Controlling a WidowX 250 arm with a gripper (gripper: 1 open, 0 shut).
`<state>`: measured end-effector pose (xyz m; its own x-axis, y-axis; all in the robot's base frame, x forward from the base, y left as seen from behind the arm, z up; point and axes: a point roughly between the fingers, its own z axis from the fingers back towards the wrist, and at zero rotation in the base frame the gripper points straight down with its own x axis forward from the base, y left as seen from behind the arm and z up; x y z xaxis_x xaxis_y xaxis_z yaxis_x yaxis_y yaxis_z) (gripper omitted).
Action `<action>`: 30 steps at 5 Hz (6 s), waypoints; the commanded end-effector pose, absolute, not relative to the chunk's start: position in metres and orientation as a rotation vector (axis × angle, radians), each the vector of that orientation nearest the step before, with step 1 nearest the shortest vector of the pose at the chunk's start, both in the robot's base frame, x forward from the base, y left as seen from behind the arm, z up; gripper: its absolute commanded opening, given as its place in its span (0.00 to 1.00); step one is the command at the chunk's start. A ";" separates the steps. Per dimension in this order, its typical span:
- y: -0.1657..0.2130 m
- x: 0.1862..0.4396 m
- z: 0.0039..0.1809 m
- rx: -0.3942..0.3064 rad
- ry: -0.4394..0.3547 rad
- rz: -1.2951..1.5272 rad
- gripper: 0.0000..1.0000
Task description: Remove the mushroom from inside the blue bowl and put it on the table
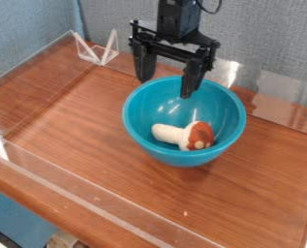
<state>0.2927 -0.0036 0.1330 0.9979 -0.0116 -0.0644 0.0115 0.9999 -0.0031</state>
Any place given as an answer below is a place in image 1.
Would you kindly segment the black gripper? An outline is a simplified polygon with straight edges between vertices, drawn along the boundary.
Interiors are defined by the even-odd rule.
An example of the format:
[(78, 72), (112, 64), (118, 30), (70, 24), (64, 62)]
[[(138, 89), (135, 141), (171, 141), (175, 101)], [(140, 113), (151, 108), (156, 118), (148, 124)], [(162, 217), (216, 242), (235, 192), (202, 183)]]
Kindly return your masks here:
[(203, 6), (203, 0), (158, 0), (155, 21), (134, 18), (130, 22), (138, 80), (144, 83), (154, 77), (159, 56), (187, 63), (182, 76), (180, 97), (187, 99), (198, 90), (206, 71), (212, 69), (220, 43), (199, 31), (200, 13), (215, 15)]

